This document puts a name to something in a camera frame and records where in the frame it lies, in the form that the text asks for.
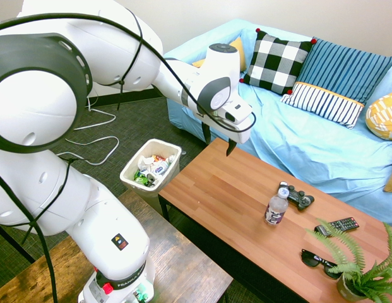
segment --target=white wall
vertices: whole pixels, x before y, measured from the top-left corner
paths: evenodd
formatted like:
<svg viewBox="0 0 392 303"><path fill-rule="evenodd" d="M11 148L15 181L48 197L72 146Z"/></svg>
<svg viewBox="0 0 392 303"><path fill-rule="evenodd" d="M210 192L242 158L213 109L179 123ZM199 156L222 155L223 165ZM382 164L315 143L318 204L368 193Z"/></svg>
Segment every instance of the white wall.
<svg viewBox="0 0 392 303"><path fill-rule="evenodd" d="M116 0L161 38L164 51L234 18L392 56L392 0ZM0 20L23 0L0 0ZM99 95L117 93L98 87Z"/></svg>

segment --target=trash can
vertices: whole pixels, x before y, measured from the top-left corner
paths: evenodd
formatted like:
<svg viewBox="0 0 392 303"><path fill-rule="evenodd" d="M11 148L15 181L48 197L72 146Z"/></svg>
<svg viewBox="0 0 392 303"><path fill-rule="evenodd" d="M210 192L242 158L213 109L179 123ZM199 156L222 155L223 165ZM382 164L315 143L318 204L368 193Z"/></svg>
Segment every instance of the trash can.
<svg viewBox="0 0 392 303"><path fill-rule="evenodd" d="M158 193L179 173L179 158L182 148L162 140L148 140L137 153L127 163L120 173L120 180L125 186L132 189L138 196L143 198L154 210L162 215L162 209L159 204ZM163 158L175 155L174 160L169 165L167 171L163 174L160 182L154 187L146 187L134 181L134 175L138 170L138 160L141 156L145 158L152 155L160 155Z"/></svg>

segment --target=game controller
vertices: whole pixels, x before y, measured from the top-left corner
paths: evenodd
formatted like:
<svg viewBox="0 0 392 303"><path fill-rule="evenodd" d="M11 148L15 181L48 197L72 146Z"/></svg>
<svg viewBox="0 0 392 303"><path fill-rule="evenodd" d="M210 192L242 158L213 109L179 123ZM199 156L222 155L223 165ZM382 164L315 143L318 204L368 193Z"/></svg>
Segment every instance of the game controller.
<svg viewBox="0 0 392 303"><path fill-rule="evenodd" d="M297 205L299 211L305 210L309 205L311 205L315 199L312 196L306 196L305 192L303 191L296 191L293 185L288 185L287 182L282 181L280 182L280 187L286 187L290 191L288 196L288 201L292 202L293 204Z"/></svg>

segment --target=power cord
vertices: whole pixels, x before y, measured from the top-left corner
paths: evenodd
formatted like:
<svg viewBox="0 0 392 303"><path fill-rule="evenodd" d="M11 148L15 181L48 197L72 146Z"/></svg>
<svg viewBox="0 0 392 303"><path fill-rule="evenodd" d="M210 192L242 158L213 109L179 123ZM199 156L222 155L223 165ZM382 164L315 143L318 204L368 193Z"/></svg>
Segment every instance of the power cord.
<svg viewBox="0 0 392 303"><path fill-rule="evenodd" d="M94 128L94 127L96 127L96 126L101 126L101 125L104 125L104 124L111 123L111 122L113 122L113 121L116 119L116 116L113 115L113 114L109 114L109 113L107 113L107 112L103 112L103 111L101 111L101 110L97 110L97 109L92 109L92 108L91 108L91 106L93 106L94 104L96 104L98 98L99 98L99 96L97 96L96 101L95 101L92 105L90 104L90 100L89 100L89 98L88 98L88 106L86 106L86 107L88 107L88 111L89 111L89 112L91 112L91 111L99 112L99 113L101 113L101 114L105 114L105 115L111 116L111 117L113 117L113 118L112 118L111 120L109 120L109 121L105 121L105 122L101 122L101 123L96 123L96 124L92 124L92 125L88 125L88 126L82 126L82 127L80 127L80 128L75 128L74 131L79 131L79 130L81 130L81 129L87 129L87 128ZM99 162L99 163L92 163L92 162L90 162L89 160L86 160L85 158L83 158L83 157L81 157L81 156L79 156L79 155L77 155L77 154L75 154L75 153L72 153L72 152L70 152L70 151L65 151L65 152L62 152L62 153L58 153L57 156L69 154L69 155L73 155L73 156L75 156L75 157L77 157L77 158L79 158L79 159L81 159L81 160L84 160L86 163L88 163L88 164L90 164L90 165L92 165L92 166L102 165L103 163L106 162L106 160L114 153L114 151L115 151L115 150L117 149L117 147L119 146L120 141L119 141L119 138L118 138L118 137L115 137L115 136L107 136L107 137L103 137L103 138L94 140L94 141L89 142L89 143L78 143L78 142L74 142L74 141L65 139L67 142L70 142L70 143L76 144L76 145L90 145L90 144L92 144L92 143L96 143L96 142L103 141L103 140L106 140L106 139L116 139L117 143L116 143L116 145L113 147L113 149L107 154L107 156L106 156L101 162Z"/></svg>
<svg viewBox="0 0 392 303"><path fill-rule="evenodd" d="M138 52L139 52L140 46L141 45L145 45L145 47L147 47L166 66L166 68L172 73L172 75L179 82L179 84L181 85L183 90L189 95L189 97L198 106L198 108L201 109L203 114L207 115L211 120L213 120L221 128L224 128L227 131L231 131L233 133L243 133L244 131L247 131L248 129L251 129L254 126L254 124L256 123L256 115L253 112L252 112L252 115L254 117L254 120L253 120L252 124L250 126L248 126L247 128L245 128L245 129L236 130L236 129L229 128L225 124L221 123L218 119L216 119L216 117L211 115L207 110L205 110L205 108L202 105L200 105L197 102L197 100L192 95L192 93L189 91L187 86L183 83L183 81L179 78L179 76L175 73L175 71L169 66L169 64L167 63L165 58L163 58L163 56L161 54L159 54L159 52L156 49L154 49L154 47L152 45L150 45L147 41L143 40L141 38L141 36L137 35L133 31L131 31L128 28L126 28L125 26L123 26L123 25L121 25L121 24L119 24L117 22L114 22L114 21L112 21L110 19L106 19L106 18L101 17L101 16L79 14L79 13L46 13L46 14L38 14L38 15L31 15L31 16L23 16L23 17L14 18L14 19L11 19L11 20L8 20L8 21L0 22L0 30L5 29L5 28L9 28L9 27L13 27L15 25L21 25L21 24L24 24L24 23L33 22L33 21L53 20L53 19L92 20L92 21L98 21L98 22L106 23L108 25L111 25L113 27L116 27L116 28L122 30L124 33L130 35L132 38L134 38L138 42L140 42L140 45L139 45L138 50L137 50ZM121 83L121 93L122 93L122 85L124 84L124 78L119 80L119 81Z"/></svg>
<svg viewBox="0 0 392 303"><path fill-rule="evenodd" d="M67 169L66 169L66 175L65 175L65 180L62 186L60 187L59 192L57 195L53 198L53 200L40 212L39 215L37 215L36 218L33 217L33 215L27 210L25 205L19 200L19 198L16 196L16 194L12 191L12 189L9 187L9 185L6 183L6 181L0 176L0 186L4 189L5 193L12 199L13 203L23 212L23 214L28 218L29 222L28 223L21 223L21 224L15 224L15 225L7 225L9 227L17 227L17 226L22 226L22 225L30 225L30 228L28 229L28 232L23 239L23 243L26 241L28 235L34 228L36 230L36 233L40 239L41 245L43 247L43 252L45 256L45 260L47 262L47 267L49 268L50 271L50 280L51 280L51 287L52 287L52 299L54 303L58 303L57 299L57 287L56 287L56 277L54 274L54 267L52 266L51 258L50 258L50 252L49 248L47 246L47 243L45 241L44 234L40 228L40 226L37 224L37 220L46 212L50 206L56 201L56 199L59 197L59 195L62 193L62 190L64 189L67 179L68 179L68 173L69 173L69 168L71 164L78 159L69 159Z"/></svg>
<svg viewBox="0 0 392 303"><path fill-rule="evenodd" d="M29 22L33 22L33 21L39 21L39 20L53 20L53 19L82 19L82 20L93 20L93 21L99 21L99 22L103 22L109 25L112 25L113 27L116 27L120 30L122 30L123 32L127 33L128 35L132 36L133 38L135 38L137 41L139 41L139 46L137 48L136 54L133 58L133 60L131 61L130 66L128 67L127 71L124 73L123 77L121 80L109 84L109 85L114 85L116 83L119 83L121 85L121 89L120 89L120 94L122 95L122 88L124 85L124 79L127 76L127 74L129 73L129 71L131 70L131 68L133 67L134 63L136 62L136 59L138 57L138 54L140 53L140 49L142 45L145 45L150 51L152 51L154 53L154 55L156 55L157 58L159 58L159 60L166 66L166 68L172 73L172 75L175 77L175 79L180 83L181 87L183 88L183 90L191 97L191 99L193 100L193 102L201 109L202 112L204 112L204 114L206 114L211 120L213 120L216 124L218 124L221 128L224 128L228 131L234 132L234 133L241 133L244 131L247 131L248 129L251 129L254 124L256 123L256 115L252 112L252 115L254 117L254 121L252 122L252 124L243 129L243 130L235 130L232 128L228 128L226 125L222 124L218 119L216 119L213 115L211 115L209 112L207 112L203 106L201 106L197 100L195 99L195 97L191 94L191 92L189 91L189 89L187 88L187 86L183 83L183 81L178 77L178 75L175 73L175 71L169 66L169 64L167 63L167 61L165 60L165 58L163 58L163 56L161 54L159 54L159 52L157 50L155 50L152 45L150 45L147 41L143 40L143 35L142 35L142 30L140 27L140 24L138 23L138 20L136 18L136 16L133 14L134 19L136 20L138 29L140 31L140 36L138 36L137 34L135 34L134 32L132 32L131 30L129 30L128 28L103 17L100 16L93 16L93 15L86 15L86 14L78 14L78 13L46 13L46 14L39 14L39 15L32 15L32 16L24 16L24 17L19 17L19 18L14 18L12 20L8 20L8 21L4 21L4 22L0 22L0 30L5 29L5 28L9 28L9 27L13 27L16 25L21 25L24 23L29 23ZM87 144L91 144L91 143L78 143L80 145L87 145ZM117 148L118 146L118 139L117 139L117 145L115 146L115 148L113 149L113 151ZM69 161L68 160L68 168L67 168L67 174L66 174L66 179L68 178L68 171L69 171L69 166L71 165L71 163L74 161ZM51 285L52 285L52 296L53 296L53 301L54 303L57 303L57 291L56 291L56 281L55 281L55 276L54 276L54 269L52 267L52 263L51 263L51 259L50 259L50 254L49 254L49 250L47 247L47 244L45 242L45 238L44 235L41 231L41 228L39 227L39 225L37 224L37 220L39 219L39 217L41 217L41 215L47 211L47 209L51 206L51 204L53 204L53 202L55 202L56 198L61 194L62 190L59 191L58 195L51 201L51 203L38 215L37 218L34 218L32 216L32 214L25 208L25 206L23 205L23 203L18 199L18 197L14 194L14 192L12 191L12 189L7 185L7 183L1 178L0 176L0 186L5 190L5 192L8 194L8 196L13 200L13 202L17 205L17 207L23 212L23 214L29 219L30 223L26 223L25 225L29 224L30 228L28 231L28 235L30 233L30 231L34 228L37 232L37 234L39 235L41 244L43 246L43 250L44 250L44 254L45 254L45 258L47 261L47 266L49 267L49 271L50 271L50 279L51 279Z"/></svg>

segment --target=table surface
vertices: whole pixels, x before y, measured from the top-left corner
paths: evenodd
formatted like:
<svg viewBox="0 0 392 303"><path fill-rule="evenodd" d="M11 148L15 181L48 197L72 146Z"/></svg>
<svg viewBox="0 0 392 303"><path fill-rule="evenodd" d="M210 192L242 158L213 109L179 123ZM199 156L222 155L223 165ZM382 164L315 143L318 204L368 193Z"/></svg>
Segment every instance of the table surface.
<svg viewBox="0 0 392 303"><path fill-rule="evenodd" d="M346 302L322 266L310 268L301 261L301 249L333 260L305 229L319 225L317 218L354 217L360 227L350 235L363 247L369 270L388 255L382 222L239 148L226 157L227 147L215 139L160 195L308 302ZM283 220L272 227L264 223L264 213L281 181L314 196L315 202L302 212L290 203Z"/></svg>
<svg viewBox="0 0 392 303"><path fill-rule="evenodd" d="M217 302L232 277L134 192L125 192L119 200L140 221L151 240L150 256L156 271L152 302ZM77 302L93 266L70 237L50 255L59 303ZM53 302L44 257L0 288L0 303L8 302Z"/></svg>

